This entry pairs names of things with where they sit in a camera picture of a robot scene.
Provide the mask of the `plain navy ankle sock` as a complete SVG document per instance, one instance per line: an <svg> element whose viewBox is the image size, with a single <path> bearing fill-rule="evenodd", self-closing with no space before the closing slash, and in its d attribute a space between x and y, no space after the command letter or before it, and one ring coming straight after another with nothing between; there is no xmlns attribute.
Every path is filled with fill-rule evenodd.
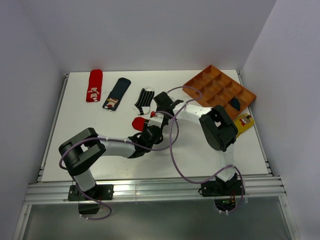
<svg viewBox="0 0 320 240"><path fill-rule="evenodd" d="M237 98L232 98L229 103L234 109L236 109L238 112L241 110L240 102Z"/></svg>

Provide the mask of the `red sock with santa pattern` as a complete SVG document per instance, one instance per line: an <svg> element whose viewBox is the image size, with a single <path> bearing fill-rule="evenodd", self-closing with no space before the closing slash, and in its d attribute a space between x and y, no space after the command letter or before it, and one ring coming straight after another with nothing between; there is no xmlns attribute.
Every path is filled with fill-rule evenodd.
<svg viewBox="0 0 320 240"><path fill-rule="evenodd" d="M149 123L148 119L138 116L134 118L131 125L135 130L142 132L145 128L148 127L148 123Z"/></svg>

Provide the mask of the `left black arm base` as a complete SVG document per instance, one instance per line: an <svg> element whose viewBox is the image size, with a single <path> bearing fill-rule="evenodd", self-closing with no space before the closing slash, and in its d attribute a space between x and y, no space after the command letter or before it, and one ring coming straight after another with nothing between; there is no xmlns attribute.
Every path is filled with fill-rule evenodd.
<svg viewBox="0 0 320 240"><path fill-rule="evenodd" d="M113 184L98 184L88 191L82 191L77 184L69 187L67 200L69 202L78 202L78 212L82 217L91 218L101 209L102 206L109 209L106 218L111 215L112 209L108 204L102 201L113 199Z"/></svg>

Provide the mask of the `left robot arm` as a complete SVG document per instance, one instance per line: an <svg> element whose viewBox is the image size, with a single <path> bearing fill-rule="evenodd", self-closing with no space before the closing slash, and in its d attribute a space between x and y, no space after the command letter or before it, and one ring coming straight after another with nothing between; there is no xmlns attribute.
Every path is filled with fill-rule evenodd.
<svg viewBox="0 0 320 240"><path fill-rule="evenodd" d="M90 167L101 156L139 158L162 140L163 130L156 125L148 126L142 132L124 139L103 137L89 127L60 145L59 167L68 171L77 183L79 194L91 200L96 197L98 188Z"/></svg>

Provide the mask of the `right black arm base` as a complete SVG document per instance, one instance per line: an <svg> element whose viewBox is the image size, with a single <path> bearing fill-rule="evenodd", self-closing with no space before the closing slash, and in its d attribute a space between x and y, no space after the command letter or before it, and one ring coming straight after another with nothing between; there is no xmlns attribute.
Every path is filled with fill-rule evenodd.
<svg viewBox="0 0 320 240"><path fill-rule="evenodd" d="M225 197L214 200L215 207L222 212L230 212L237 206L236 197L244 197L245 188L241 180L231 179L226 182L219 179L201 184L198 193L202 197Z"/></svg>

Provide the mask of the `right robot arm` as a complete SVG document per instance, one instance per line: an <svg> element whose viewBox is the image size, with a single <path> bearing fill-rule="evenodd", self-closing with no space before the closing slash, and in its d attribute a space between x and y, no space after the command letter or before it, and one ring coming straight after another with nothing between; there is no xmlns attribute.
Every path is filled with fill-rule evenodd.
<svg viewBox="0 0 320 240"><path fill-rule="evenodd" d="M173 100L166 92L155 96L156 110L170 113L174 120L199 124L209 146L217 152L222 170L215 175L216 189L222 195L229 194L240 176L234 166L234 145L238 129L221 105L202 107L188 101Z"/></svg>

